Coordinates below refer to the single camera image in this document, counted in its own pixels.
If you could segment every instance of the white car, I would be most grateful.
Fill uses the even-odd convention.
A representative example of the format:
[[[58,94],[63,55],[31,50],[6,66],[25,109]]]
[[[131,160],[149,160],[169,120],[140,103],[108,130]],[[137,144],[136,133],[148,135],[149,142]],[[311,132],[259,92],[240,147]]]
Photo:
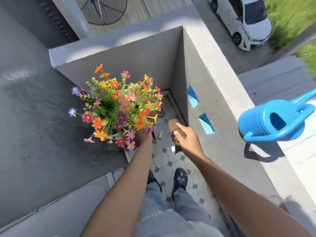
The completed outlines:
[[[211,10],[219,15],[242,50],[261,46],[270,37],[271,23],[263,0],[210,0]]]

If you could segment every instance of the brown object in hand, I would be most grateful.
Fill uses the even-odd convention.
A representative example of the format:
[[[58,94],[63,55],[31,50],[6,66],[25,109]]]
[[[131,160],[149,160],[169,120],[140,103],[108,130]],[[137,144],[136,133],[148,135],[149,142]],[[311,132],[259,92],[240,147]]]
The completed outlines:
[[[172,119],[172,120],[168,121],[169,131],[170,131],[172,140],[175,143],[175,147],[176,147],[175,153],[178,153],[182,150],[181,150],[180,143],[177,140],[176,136],[173,134],[173,132],[178,131],[184,139],[186,138],[186,134],[177,126],[176,123],[180,123],[180,122],[177,119]]]

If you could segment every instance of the blue watering can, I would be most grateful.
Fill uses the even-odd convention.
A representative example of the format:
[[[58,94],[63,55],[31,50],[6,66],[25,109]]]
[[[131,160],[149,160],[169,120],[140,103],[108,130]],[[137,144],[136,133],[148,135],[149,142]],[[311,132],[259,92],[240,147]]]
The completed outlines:
[[[304,131],[305,119],[315,107],[306,104],[316,89],[293,99],[272,100],[243,112],[238,127],[245,142],[290,141]]]

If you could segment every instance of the blue wall cutout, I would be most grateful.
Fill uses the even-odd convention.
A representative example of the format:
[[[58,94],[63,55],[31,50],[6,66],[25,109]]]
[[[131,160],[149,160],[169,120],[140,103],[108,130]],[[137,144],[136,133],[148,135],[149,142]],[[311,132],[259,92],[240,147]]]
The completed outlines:
[[[209,121],[209,119],[207,118],[206,114],[202,114],[198,117],[200,123],[202,124],[206,134],[214,134],[215,131],[213,130],[213,127]]]
[[[186,95],[189,98],[189,101],[191,102],[191,105],[193,107],[196,107],[199,103],[198,98],[195,94],[195,92],[193,91],[193,88],[191,86],[188,87],[188,89],[186,90]]]

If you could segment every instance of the car window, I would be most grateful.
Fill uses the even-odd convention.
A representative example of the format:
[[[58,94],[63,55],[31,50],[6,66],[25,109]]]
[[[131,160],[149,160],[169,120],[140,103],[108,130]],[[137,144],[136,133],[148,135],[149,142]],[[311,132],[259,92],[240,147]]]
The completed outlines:
[[[241,0],[228,0],[228,1],[230,2],[231,6],[233,7],[236,15],[238,17],[241,17],[243,14]]]
[[[245,5],[245,23],[255,24],[267,18],[264,1],[258,0]]]

